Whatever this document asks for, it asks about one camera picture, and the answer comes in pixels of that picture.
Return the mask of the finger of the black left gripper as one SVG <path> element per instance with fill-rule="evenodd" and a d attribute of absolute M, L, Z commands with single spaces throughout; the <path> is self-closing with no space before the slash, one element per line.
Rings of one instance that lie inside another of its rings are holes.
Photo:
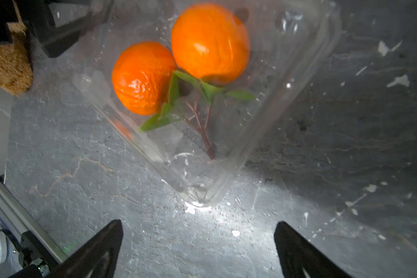
<path fill-rule="evenodd" d="M 54 22 L 49 8 L 51 3 L 52 1 L 24 1 L 24 22 L 45 54 L 49 58 L 56 58 L 73 46 L 80 36 L 91 30 L 95 24 L 106 22 L 114 1 L 55 1 L 90 8 L 86 15 L 60 26 L 56 26 Z"/>

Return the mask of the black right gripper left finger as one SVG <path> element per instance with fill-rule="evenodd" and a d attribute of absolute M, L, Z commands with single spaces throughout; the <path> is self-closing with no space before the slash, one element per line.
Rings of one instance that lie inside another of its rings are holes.
<path fill-rule="evenodd" d="M 72 256 L 55 267 L 50 278 L 113 278 L 123 241 L 121 220 L 112 220 Z"/>

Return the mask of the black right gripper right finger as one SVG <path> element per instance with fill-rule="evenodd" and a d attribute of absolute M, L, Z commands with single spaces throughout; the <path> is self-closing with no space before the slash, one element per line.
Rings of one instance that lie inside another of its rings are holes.
<path fill-rule="evenodd" d="M 284 221 L 277 224 L 274 241 L 285 278 L 351 278 Z"/>

